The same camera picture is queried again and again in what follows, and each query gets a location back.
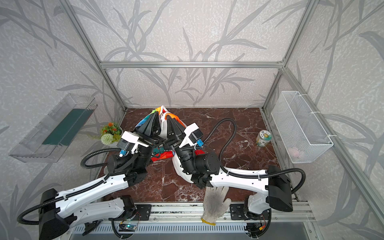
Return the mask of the rainbow striped child jacket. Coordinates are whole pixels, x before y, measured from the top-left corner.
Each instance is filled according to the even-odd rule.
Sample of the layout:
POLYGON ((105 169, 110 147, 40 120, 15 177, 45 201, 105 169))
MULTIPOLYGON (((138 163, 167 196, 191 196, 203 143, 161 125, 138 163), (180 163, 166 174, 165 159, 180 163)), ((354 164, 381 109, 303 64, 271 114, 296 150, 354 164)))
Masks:
POLYGON ((178 116, 161 106, 142 119, 135 126, 135 132, 159 140, 155 144, 156 148, 162 147, 166 152, 174 154, 172 161, 176 173, 186 182, 193 182, 193 174, 199 173, 192 167, 195 151, 204 145, 204 134, 197 124, 187 126, 178 116))

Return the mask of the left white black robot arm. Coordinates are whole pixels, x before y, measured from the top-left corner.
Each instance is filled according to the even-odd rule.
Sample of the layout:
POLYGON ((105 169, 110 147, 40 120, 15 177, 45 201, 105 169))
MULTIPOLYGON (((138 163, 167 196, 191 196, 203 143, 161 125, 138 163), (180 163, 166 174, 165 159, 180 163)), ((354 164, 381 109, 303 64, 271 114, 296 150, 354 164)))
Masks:
POLYGON ((39 206, 39 238, 53 240, 82 224, 96 227, 103 219, 124 221, 134 217, 137 208, 130 196, 101 202, 99 199, 127 189, 147 176, 147 167, 167 136, 167 112, 154 110, 131 132, 124 132, 116 148, 104 164, 108 173, 82 186, 43 193, 39 206))

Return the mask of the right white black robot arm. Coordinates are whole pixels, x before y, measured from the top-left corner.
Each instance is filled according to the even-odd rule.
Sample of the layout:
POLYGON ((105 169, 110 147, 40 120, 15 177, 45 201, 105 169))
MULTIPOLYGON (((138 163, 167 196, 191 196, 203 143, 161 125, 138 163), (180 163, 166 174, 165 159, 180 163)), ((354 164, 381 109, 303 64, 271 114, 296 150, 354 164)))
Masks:
POLYGON ((292 212, 291 181, 286 172, 276 166, 267 170, 225 168, 219 155, 206 146, 203 133, 196 124, 185 126, 167 115, 162 124, 166 135, 165 148, 175 153, 172 158, 178 176, 200 189, 230 187, 254 192, 245 200, 246 211, 261 214, 272 208, 292 212))

